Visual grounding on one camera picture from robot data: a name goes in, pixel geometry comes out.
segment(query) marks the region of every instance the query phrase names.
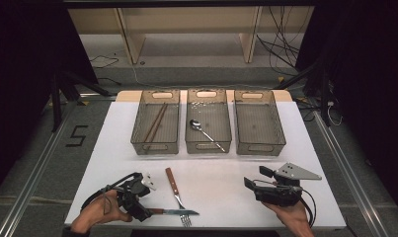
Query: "white tabletop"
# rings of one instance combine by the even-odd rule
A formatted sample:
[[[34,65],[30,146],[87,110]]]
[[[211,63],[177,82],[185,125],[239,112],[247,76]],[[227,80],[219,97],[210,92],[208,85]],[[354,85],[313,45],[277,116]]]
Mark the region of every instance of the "white tabletop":
[[[233,105],[229,105],[231,125]],[[278,157],[240,156],[235,149],[235,129],[228,154],[191,155],[187,153],[185,135],[186,110],[181,104],[180,152],[177,155],[139,156],[130,143],[138,103],[113,102],[95,145],[65,224],[77,217],[87,197],[133,172],[148,172],[156,191],[140,199],[145,207],[178,208],[165,173],[171,167],[183,204],[199,212],[190,216],[193,228],[205,229],[281,229],[276,215],[255,200],[254,193],[244,186],[250,180],[272,181],[259,173],[259,166],[277,169],[291,162],[317,175],[321,181],[301,181],[316,201],[315,229],[342,229],[346,226],[328,181],[319,163],[297,105],[278,102],[279,117],[287,145]],[[313,210],[307,194],[303,198]],[[114,221],[109,225],[129,228],[184,228],[180,216],[153,215],[140,222]]]

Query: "metal fork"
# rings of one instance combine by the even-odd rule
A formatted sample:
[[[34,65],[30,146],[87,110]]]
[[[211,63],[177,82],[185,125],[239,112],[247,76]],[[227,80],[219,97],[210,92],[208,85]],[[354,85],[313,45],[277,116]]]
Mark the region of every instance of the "metal fork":
[[[185,209],[183,203],[181,202],[180,193],[178,191],[177,184],[175,183],[175,179],[172,174],[171,168],[165,169],[165,172],[167,173],[168,180],[170,181],[171,188],[174,192],[174,197],[178,202],[178,206],[180,207],[180,209]],[[183,222],[184,227],[192,226],[192,222],[190,221],[190,217],[188,215],[180,215],[180,218],[181,222]]]

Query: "metal spoon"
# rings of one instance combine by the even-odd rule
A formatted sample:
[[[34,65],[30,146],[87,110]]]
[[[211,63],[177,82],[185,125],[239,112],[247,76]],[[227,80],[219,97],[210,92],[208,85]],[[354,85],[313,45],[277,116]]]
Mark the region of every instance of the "metal spoon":
[[[192,127],[192,129],[194,130],[199,130],[202,132],[202,134],[204,134],[210,141],[214,142],[213,138],[211,138],[207,133],[205,133],[205,131],[202,130],[201,128],[201,123],[199,123],[199,121],[195,120],[195,119],[191,119],[190,120],[190,126]],[[220,148],[220,150],[222,150],[223,152],[226,152],[225,149],[223,149],[223,147],[221,147],[219,145],[219,143],[216,143],[216,146]]]

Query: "human arm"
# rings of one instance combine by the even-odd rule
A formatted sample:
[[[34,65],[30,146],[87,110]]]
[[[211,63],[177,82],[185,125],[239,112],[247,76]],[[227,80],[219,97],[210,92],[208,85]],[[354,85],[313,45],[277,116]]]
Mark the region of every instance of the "human arm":
[[[279,206],[262,202],[264,206],[276,213],[278,219],[296,236],[313,237],[312,229],[306,216],[306,210],[301,201],[294,206]]]
[[[98,223],[114,220],[130,222],[132,217],[119,209],[117,196],[117,191],[111,190],[105,193],[105,197],[96,197],[81,211],[70,228],[63,229],[62,236],[89,236],[91,227]]]

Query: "knife blade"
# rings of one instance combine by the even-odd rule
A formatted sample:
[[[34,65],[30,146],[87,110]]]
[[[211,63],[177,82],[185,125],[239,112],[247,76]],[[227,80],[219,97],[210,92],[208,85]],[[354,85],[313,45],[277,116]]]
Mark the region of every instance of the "knife blade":
[[[198,212],[195,212],[190,209],[162,209],[162,208],[148,208],[148,210],[152,211],[153,214],[168,214],[168,215],[199,215]]]

